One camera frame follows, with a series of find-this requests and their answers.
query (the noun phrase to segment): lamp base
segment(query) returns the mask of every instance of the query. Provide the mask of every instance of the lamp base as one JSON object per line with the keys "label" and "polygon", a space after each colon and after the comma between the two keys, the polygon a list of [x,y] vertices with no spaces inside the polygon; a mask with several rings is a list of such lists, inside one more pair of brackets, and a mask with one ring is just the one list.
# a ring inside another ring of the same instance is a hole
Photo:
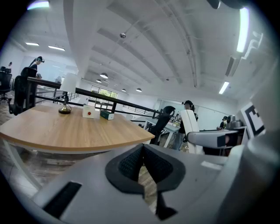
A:
{"label": "lamp base", "polygon": [[70,114],[70,113],[71,113],[71,110],[68,109],[68,108],[66,107],[66,105],[63,105],[63,107],[62,107],[61,109],[58,110],[58,113],[60,113],[60,114]]}

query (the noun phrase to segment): tiled floor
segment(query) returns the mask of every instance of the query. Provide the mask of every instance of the tiled floor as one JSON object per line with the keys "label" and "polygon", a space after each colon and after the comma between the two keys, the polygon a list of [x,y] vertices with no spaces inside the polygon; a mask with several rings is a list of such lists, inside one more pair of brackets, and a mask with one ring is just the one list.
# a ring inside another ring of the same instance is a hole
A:
{"label": "tiled floor", "polygon": [[[8,98],[13,98],[13,92],[8,93]],[[8,104],[6,101],[2,101],[0,104],[0,125],[14,117],[8,111]],[[161,146],[165,144],[167,134],[161,137]],[[168,145],[168,148],[172,147],[173,137]],[[37,179],[37,181],[43,186],[50,182],[54,177],[68,169],[75,162],[96,154],[51,154],[43,152],[30,152],[25,149],[19,149],[22,151],[21,158],[29,171]],[[30,182],[19,172],[14,166],[14,163],[10,159],[6,149],[4,148],[2,140],[0,141],[0,169],[6,177],[11,187],[24,193],[28,197],[32,197],[36,194],[37,189],[30,184]],[[156,206],[156,184],[152,177],[148,173],[145,167],[142,167],[139,174],[139,183],[145,187],[145,201],[155,211]]]}

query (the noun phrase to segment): table lamp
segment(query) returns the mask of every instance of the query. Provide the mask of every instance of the table lamp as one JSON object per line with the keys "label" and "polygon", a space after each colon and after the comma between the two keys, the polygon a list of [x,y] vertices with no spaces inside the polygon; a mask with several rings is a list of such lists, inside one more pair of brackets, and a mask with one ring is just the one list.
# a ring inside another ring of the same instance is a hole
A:
{"label": "table lamp", "polygon": [[68,92],[70,93],[75,93],[76,92],[76,81],[77,81],[77,76],[73,73],[67,73],[65,76],[63,83],[60,86],[60,90],[65,91],[66,93],[64,95],[64,102],[63,102],[63,107],[58,110],[59,113],[61,114],[70,114],[71,109],[67,108],[67,103],[69,101],[68,98]]}

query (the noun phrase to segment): office chair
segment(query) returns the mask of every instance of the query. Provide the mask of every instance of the office chair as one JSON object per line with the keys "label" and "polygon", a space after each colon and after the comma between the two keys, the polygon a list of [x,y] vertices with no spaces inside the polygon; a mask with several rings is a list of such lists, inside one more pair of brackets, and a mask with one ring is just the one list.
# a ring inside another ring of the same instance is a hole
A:
{"label": "office chair", "polygon": [[172,106],[166,106],[166,107],[163,108],[163,113],[164,114],[171,114],[172,113],[171,114],[171,117],[172,117],[174,115],[174,113],[175,113],[175,108],[172,107]]}
{"label": "office chair", "polygon": [[[18,115],[25,111],[24,101],[26,99],[27,94],[27,77],[35,78],[37,70],[25,67],[21,71],[21,75],[17,76],[14,80],[14,104],[10,104],[11,99],[9,99],[9,112],[10,114]],[[37,85],[32,85],[31,93],[33,95],[36,94]],[[34,97],[30,97],[30,102],[34,104]]]}
{"label": "office chair", "polygon": [[155,135],[155,138],[150,141],[150,144],[158,145],[158,138],[161,135],[161,131],[167,125],[171,117],[172,116],[169,114],[160,114],[156,125],[149,127],[149,132]]}
{"label": "office chair", "polygon": [[9,99],[6,97],[7,96],[6,93],[11,91],[10,88],[11,78],[12,78],[12,74],[5,73],[2,75],[1,86],[0,86],[0,94],[2,95],[2,98],[0,99],[0,102],[2,100],[6,100],[7,102],[9,102]]}

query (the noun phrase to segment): wooden table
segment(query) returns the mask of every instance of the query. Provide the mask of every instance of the wooden table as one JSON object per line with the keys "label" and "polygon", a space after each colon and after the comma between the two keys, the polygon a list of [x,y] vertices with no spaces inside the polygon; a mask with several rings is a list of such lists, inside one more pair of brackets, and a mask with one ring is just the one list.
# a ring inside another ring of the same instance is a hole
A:
{"label": "wooden table", "polygon": [[69,115],[58,113],[61,105],[37,105],[0,126],[5,148],[24,176],[36,187],[40,184],[29,173],[12,144],[26,149],[59,153],[82,154],[109,151],[116,147],[143,143],[154,138],[124,116],[113,120],[83,118],[82,109],[72,107]]}

